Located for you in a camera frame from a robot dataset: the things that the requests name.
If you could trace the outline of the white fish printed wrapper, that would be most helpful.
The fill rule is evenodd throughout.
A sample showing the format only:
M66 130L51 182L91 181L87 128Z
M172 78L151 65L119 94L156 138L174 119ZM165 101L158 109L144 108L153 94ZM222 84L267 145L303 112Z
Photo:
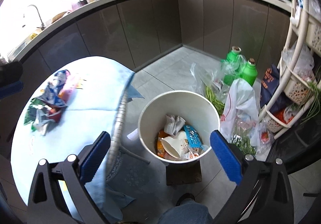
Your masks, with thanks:
M202 148L186 148L180 155L181 160L192 160L198 158L205 152Z

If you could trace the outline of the blue owl silver snack bag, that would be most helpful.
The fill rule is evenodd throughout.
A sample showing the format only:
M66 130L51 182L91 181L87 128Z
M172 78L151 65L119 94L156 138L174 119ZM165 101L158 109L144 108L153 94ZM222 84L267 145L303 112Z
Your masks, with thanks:
M45 135L48 127L58 123L61 119L63 109L67 107L67 101L59 96L70 75L69 70L60 70L54 74L43 93L36 97L31 107L35 111L35 119L32 121L31 130L39 131Z

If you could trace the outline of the green snack wrapper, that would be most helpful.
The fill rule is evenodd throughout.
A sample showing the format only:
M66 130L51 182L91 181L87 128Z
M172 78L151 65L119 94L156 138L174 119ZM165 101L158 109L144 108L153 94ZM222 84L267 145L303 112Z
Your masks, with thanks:
M49 106L38 98L32 98L29 102L27 112L24 117L24 125L31 124L31 131L41 131L49 122Z

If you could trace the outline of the light blue cartoon tablecloth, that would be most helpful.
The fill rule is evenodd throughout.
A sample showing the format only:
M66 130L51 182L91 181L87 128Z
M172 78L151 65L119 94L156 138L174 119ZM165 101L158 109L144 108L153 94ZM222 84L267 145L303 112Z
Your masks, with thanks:
M64 66L71 79L80 84L70 97L58 124L48 133L33 132L24 124L24 108L16 125L11 147L11 169L16 188L24 203L40 159L62 162L70 154L79 154L106 131L112 134L116 111L124 89L134 72L104 57L78 59Z

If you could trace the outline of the white round trash bin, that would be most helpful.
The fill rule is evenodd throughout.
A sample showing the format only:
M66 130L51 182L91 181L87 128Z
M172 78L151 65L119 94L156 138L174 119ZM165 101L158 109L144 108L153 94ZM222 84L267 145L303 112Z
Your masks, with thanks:
M180 116L193 126L200 136L206 150L190 160L169 160L157 155L158 132L166 123L166 115ZM138 134L143 147L164 165L187 164L200 160L211 151L209 137L220 129L220 117L213 104L200 94L176 90L160 94L152 99L142 110L138 120Z

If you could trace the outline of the clear bag of green beans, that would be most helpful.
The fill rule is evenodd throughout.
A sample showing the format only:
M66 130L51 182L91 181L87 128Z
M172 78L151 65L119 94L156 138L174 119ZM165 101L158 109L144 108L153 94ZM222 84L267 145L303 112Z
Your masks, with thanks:
M219 116L221 116L225 104L222 101L221 90L223 83L219 78L218 70L206 70L200 64L192 63L190 73L195 79L193 90L210 101Z

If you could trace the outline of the blue blister pill pack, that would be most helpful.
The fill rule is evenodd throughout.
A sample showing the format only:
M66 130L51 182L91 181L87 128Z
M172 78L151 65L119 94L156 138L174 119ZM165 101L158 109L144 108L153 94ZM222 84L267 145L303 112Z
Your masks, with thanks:
M202 142L201 142L201 138L200 138L198 132L196 131L196 129L193 126L184 125L183 129L184 129L184 131L186 133L188 144L189 144L189 147L191 149L201 149L201 148L203 148L203 145L202 145Z

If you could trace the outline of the clear bag of green herbs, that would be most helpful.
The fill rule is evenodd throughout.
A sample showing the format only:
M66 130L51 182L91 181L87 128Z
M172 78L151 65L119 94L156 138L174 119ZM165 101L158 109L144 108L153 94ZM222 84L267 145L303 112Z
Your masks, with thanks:
M270 149L273 142L274 135L265 123L247 123L240 118L235 120L231 143L236 145L243 154L260 156Z

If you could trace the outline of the left green plastic bottle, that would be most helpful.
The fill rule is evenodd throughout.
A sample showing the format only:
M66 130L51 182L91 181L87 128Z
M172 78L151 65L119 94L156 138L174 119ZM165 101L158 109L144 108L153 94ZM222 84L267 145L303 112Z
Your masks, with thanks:
M239 78L245 66L246 58L241 54L241 48L232 46L228 52L226 59L221 61L221 71L223 72L223 82L231 86L232 82Z

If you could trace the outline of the white patterned paper cup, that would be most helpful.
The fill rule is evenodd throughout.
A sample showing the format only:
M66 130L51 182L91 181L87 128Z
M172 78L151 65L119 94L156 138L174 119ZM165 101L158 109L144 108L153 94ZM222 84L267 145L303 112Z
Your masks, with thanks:
M177 136L168 136L161 138L161 143L165 151L176 159L185 160L185 154L188 152L188 140L185 131L179 131Z

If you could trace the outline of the green plastic bottle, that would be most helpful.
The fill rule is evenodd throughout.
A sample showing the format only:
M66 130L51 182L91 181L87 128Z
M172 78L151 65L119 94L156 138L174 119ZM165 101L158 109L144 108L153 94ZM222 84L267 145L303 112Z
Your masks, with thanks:
M251 86L254 85L254 82L257 78L258 71L256 69L256 62L254 58L250 58L245 64L240 77L247 81Z
M231 86L232 82L239 78L245 66L246 58L241 54L241 48L232 46L228 52L226 59L221 61L221 71L223 72L223 82Z

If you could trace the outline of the white plastic storage rack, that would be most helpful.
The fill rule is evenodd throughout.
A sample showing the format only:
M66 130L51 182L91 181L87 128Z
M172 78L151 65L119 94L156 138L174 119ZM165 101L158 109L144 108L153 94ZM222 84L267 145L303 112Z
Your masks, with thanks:
M279 85L259 114L274 139L320 111L315 55L320 55L320 1L292 0L288 34L277 65Z

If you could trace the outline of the wicker round table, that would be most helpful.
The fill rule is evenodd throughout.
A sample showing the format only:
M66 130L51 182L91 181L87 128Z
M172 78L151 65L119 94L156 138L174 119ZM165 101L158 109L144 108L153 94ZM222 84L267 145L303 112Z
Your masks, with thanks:
M123 154L127 154L128 156L140 160L147 165L150 164L150 161L129 151L128 149L124 148L122 145L122 132L125 126L125 117L126 117L126 109L127 109L127 102L128 102L128 94L125 91L114 122L114 131L111 137L111 146L106 155L106 169L105 169L105 180L106 183L110 182L119 172L120 166L122 164Z

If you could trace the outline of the paper leaflet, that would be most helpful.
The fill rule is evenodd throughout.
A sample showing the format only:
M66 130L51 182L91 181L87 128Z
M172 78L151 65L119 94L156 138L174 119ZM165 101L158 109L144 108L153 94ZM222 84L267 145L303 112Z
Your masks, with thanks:
M171 135L177 136L178 132L183 128L186 121L180 116L166 115L166 123L163 128L164 132Z

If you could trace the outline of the navy blue shopping bag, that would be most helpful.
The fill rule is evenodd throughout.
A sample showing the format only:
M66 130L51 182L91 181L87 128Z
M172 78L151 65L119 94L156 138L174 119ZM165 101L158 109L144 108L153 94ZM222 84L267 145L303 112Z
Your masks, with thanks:
M280 72L278 68L271 64L271 67L266 69L263 79L261 80L261 93L260 93L260 107L263 108L268 104L277 87L280 83ZM291 100L285 95L284 92L280 94L275 103L270 108L272 114L283 110L291 104Z

